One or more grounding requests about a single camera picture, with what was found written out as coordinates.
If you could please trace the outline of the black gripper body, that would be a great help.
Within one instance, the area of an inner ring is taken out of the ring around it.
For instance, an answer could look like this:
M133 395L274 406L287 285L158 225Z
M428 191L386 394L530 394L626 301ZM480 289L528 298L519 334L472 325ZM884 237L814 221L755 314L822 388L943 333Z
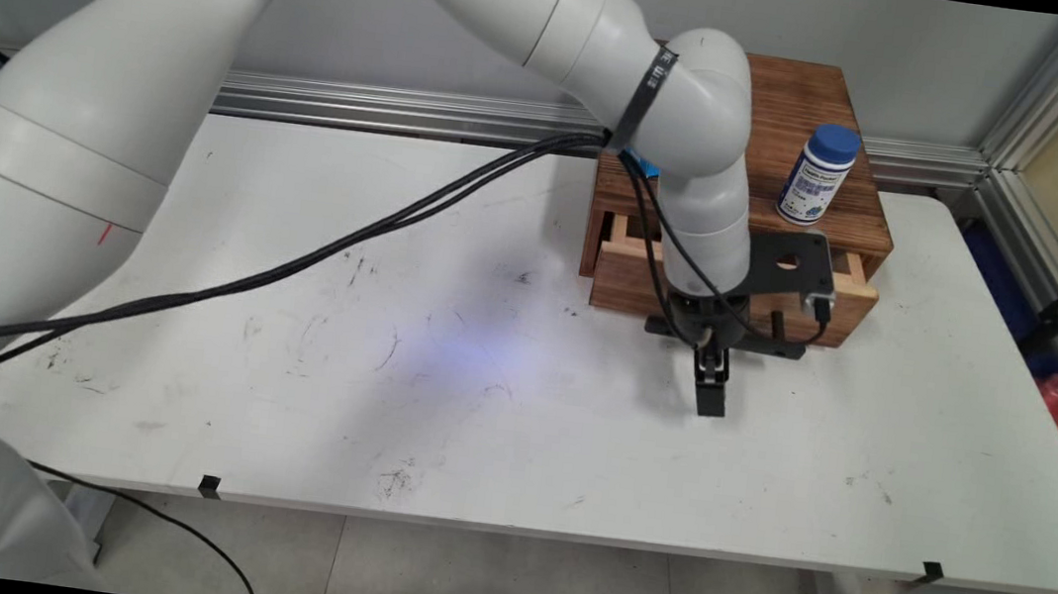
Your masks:
M725 296L728 307L716 298L685 296L672 290L668 296L671 322L665 334L678 338L689 347L712 345L714 347L748 350L750 335L740 324L749 322L749 296L729 294Z

